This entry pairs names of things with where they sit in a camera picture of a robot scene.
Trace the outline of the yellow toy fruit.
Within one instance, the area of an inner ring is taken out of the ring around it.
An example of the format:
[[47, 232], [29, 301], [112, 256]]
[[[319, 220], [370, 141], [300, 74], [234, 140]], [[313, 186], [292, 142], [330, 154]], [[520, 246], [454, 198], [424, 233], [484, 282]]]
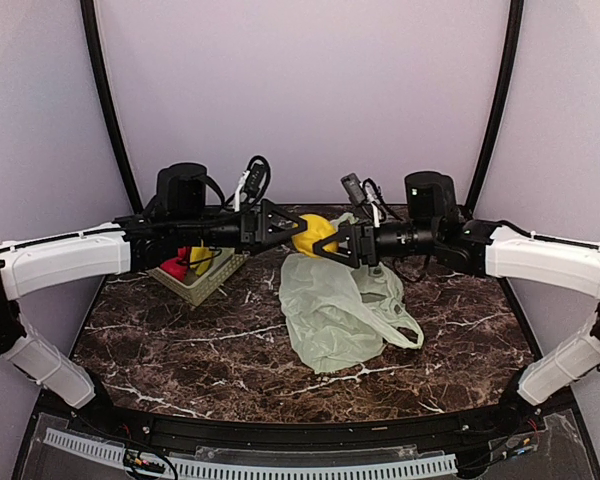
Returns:
[[292, 237], [292, 244], [298, 253], [310, 258], [318, 258], [318, 255], [313, 252], [313, 245], [334, 235], [337, 230], [329, 220], [320, 215], [308, 213], [301, 215], [301, 218], [306, 221], [307, 228]]

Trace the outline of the light green plastic bag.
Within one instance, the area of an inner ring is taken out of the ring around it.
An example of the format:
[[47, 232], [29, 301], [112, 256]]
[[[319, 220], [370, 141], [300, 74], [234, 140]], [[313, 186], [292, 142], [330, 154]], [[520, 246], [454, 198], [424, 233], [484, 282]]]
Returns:
[[[330, 221], [355, 225], [346, 213]], [[333, 373], [382, 354], [388, 345], [419, 350], [424, 332], [407, 312], [404, 286], [384, 264], [350, 268], [296, 252], [278, 291], [291, 347], [314, 373]]]

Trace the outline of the yellow toy banana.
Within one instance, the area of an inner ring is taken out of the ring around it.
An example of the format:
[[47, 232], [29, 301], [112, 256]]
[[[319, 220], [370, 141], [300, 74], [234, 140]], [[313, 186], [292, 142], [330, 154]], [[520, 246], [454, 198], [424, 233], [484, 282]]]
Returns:
[[214, 259], [222, 253], [215, 247], [192, 247], [191, 248], [191, 271], [198, 277], [204, 275], [213, 265]]

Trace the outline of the red toy apple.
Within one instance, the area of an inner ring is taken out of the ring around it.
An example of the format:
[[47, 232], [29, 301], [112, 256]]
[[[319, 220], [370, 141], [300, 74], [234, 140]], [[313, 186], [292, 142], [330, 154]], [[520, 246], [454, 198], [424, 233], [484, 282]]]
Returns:
[[180, 248], [174, 258], [166, 260], [160, 265], [160, 270], [176, 281], [183, 283], [188, 272], [191, 270], [190, 260], [191, 248]]

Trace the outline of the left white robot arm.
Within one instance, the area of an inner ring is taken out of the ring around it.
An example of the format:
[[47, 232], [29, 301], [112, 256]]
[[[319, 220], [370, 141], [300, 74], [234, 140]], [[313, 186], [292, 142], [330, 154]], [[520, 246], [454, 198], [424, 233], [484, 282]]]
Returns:
[[83, 421], [97, 434], [114, 435], [121, 427], [120, 412], [109, 405], [98, 380], [67, 356], [86, 298], [70, 314], [68, 326], [57, 334], [51, 331], [69, 312], [70, 300], [77, 293], [93, 293], [107, 276], [154, 269], [184, 247], [255, 254], [306, 229], [305, 220], [264, 200], [210, 220], [144, 214], [50, 237], [0, 240], [0, 359], [70, 408], [82, 410]]

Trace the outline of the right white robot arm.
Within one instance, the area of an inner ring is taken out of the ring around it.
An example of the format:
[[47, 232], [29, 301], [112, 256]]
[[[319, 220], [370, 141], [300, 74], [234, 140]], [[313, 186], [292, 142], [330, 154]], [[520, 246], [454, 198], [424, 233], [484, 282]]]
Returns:
[[526, 232], [507, 221], [436, 217], [340, 226], [311, 241], [310, 251], [352, 268], [428, 256], [460, 274], [511, 281], [543, 355], [516, 376], [514, 395], [491, 410], [490, 424], [501, 434], [527, 420], [528, 404], [600, 368], [600, 242]]

